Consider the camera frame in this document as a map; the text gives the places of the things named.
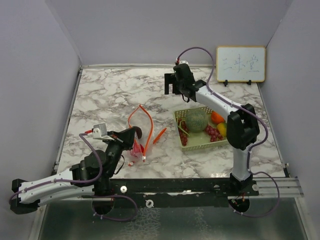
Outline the orange fruit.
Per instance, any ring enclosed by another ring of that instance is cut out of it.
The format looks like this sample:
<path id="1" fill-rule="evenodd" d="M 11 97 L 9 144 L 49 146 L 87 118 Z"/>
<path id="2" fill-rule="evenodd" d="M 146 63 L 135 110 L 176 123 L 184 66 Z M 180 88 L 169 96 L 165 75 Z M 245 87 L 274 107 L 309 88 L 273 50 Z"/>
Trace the orange fruit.
<path id="1" fill-rule="evenodd" d="M 211 118 L 211 121 L 216 125 L 225 122 L 224 118 L 215 111 L 212 111 L 210 118 Z"/>

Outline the clear zip top bag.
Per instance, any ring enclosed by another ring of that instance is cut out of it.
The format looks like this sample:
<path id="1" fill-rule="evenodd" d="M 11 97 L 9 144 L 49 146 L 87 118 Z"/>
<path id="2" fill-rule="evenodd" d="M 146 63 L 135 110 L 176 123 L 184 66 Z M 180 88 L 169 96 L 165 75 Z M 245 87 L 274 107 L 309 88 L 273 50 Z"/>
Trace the clear zip top bag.
<path id="1" fill-rule="evenodd" d="M 129 166 L 132 167 L 137 162 L 145 162 L 147 155 L 150 153 L 153 146 L 153 133 L 154 133 L 154 122 L 151 115 L 147 110 L 140 104 L 128 117 L 127 125 L 131 128 L 137 126 L 142 130 L 142 137 L 138 139 L 136 136 L 134 143 L 141 144 L 144 147 L 144 152 L 141 158 L 135 158 L 131 156 L 129 152 Z"/>

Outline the yellow green mango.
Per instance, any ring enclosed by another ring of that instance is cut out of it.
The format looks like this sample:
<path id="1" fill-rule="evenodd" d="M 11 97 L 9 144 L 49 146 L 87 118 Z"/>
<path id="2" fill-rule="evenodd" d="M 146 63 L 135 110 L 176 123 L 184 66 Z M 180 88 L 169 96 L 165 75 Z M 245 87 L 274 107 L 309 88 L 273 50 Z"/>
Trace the yellow green mango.
<path id="1" fill-rule="evenodd" d="M 221 123 L 217 124 L 216 129 L 218 130 L 218 132 L 220 133 L 220 135 L 222 137 L 227 136 L 227 123 L 226 122 L 221 122 Z"/>

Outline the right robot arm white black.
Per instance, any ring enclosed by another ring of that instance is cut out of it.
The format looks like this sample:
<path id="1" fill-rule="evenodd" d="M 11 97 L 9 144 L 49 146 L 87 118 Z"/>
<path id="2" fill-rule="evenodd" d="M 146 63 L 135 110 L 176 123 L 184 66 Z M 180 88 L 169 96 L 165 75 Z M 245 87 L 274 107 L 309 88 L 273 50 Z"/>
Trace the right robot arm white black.
<path id="1" fill-rule="evenodd" d="M 164 93 L 172 93 L 198 102 L 218 113 L 226 122 L 226 139 L 233 148 L 233 167 L 230 174 L 230 191 L 240 196 L 248 189 L 253 179 L 250 172 L 250 147 L 260 134 L 255 109 L 252 105 L 241 105 L 210 89 L 203 80 L 195 80 L 190 67 L 181 63 L 173 67 L 173 73 L 164 75 Z"/>

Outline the red apple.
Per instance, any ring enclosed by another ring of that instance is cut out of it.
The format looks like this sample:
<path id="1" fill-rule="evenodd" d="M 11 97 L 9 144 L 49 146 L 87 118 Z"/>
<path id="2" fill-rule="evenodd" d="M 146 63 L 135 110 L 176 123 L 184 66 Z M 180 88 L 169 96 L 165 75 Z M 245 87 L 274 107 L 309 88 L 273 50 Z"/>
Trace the red apple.
<path id="1" fill-rule="evenodd" d="M 144 147 L 141 144 L 135 142 L 133 144 L 132 150 L 130 151 L 130 155 L 134 158 L 141 158 L 143 156 L 143 153 Z"/>

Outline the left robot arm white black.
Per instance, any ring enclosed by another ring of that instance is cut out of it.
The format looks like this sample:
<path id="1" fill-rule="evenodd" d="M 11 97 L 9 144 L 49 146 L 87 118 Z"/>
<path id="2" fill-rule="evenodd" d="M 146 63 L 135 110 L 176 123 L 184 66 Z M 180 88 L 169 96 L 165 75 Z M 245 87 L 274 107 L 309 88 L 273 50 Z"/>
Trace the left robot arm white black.
<path id="1" fill-rule="evenodd" d="M 80 133 L 79 137 L 91 149 L 80 163 L 40 180 L 17 178 L 12 181 L 13 195 L 9 198 L 12 212 L 33 213 L 51 201 L 81 195 L 106 197 L 112 191 L 110 179 L 120 171 L 117 165 L 123 152 L 134 148 L 135 140 L 142 137 L 142 130 L 132 126 L 120 132 L 108 131 L 103 123 Z"/>

